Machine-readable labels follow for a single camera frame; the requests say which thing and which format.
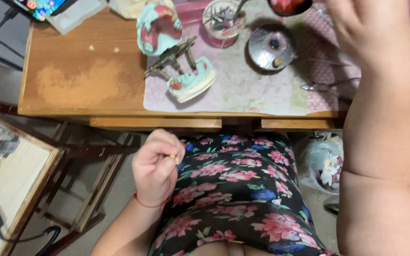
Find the concrete floor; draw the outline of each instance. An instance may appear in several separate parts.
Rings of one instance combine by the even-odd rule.
[[[16,104],[20,93],[20,81],[20,72],[0,67],[0,101]],[[35,128],[43,133],[50,133],[53,130],[53,127],[48,125],[39,125],[35,126]],[[61,256],[89,255],[99,236],[131,198],[135,189],[131,168],[132,157],[129,156],[126,159],[103,204],[103,209],[101,210],[107,214],[106,218],[86,235],[62,251],[60,253]],[[65,219],[71,219],[75,215],[81,204],[80,199],[84,198],[86,192],[91,188],[93,177],[97,175],[102,162],[78,166],[80,168],[77,169],[77,181],[68,193],[59,193],[50,207],[52,211]],[[336,244],[336,217],[323,209],[323,201],[328,199],[330,195],[304,186],[300,186],[300,190],[312,213],[317,234],[329,250],[338,252]],[[23,237],[36,235],[49,225],[51,225],[49,221],[35,216],[28,224]],[[19,244],[13,255],[33,255],[45,242],[46,240],[39,239],[30,243]]]

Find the smartphone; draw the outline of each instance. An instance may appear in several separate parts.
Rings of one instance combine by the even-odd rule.
[[[4,0],[25,11],[25,15],[44,21],[47,15],[56,15],[71,6],[76,0]]]

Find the black floral fabric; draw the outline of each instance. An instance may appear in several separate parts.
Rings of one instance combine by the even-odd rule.
[[[215,241],[275,255],[334,255],[317,237],[295,158],[277,133],[181,138],[186,148],[149,256],[186,256]]]

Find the wooden chair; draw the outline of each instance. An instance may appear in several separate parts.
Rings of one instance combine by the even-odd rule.
[[[0,113],[18,115],[16,112],[16,106],[10,106],[0,102]],[[32,211],[26,216],[27,221],[19,227],[19,230],[15,230],[13,234],[16,236],[11,239],[20,238],[23,230],[26,228],[28,220],[32,217],[34,212],[39,213],[42,217],[48,218],[54,223],[60,225],[64,229],[68,230],[68,234],[55,242],[45,253],[45,255],[54,256],[71,245],[78,238],[83,236],[86,232],[92,229],[96,224],[101,222],[105,218],[104,213],[97,214],[97,209],[103,202],[115,176],[117,175],[125,157],[128,154],[135,153],[140,148],[140,135],[128,134],[125,141],[120,144],[104,135],[102,135],[98,129],[87,127],[90,133],[97,134],[104,137],[109,144],[106,145],[90,145],[88,141],[83,144],[66,144],[67,138],[65,137],[68,121],[61,121],[51,118],[39,118],[49,122],[57,123],[54,135],[47,137],[37,131],[34,131],[28,126],[21,125],[15,120],[9,120],[6,118],[6,122],[16,125],[20,130],[25,131],[33,137],[61,150],[61,155],[57,162],[51,167],[51,174],[46,182],[44,189],[38,194],[36,203],[32,207]],[[88,159],[95,160],[97,158],[106,158],[104,166],[97,175],[91,191],[88,192],[85,200],[82,203],[80,210],[77,212],[75,219],[72,223],[62,220],[60,217],[55,216],[49,212],[49,207],[59,191],[61,184],[64,182],[67,174],[71,170],[72,160],[76,159]],[[8,250],[8,255],[13,251],[14,247]]]

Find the phone screen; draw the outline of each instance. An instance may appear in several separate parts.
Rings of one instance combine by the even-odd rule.
[[[12,0],[16,5],[30,13],[39,21],[44,21],[46,15],[51,15],[66,0]]]

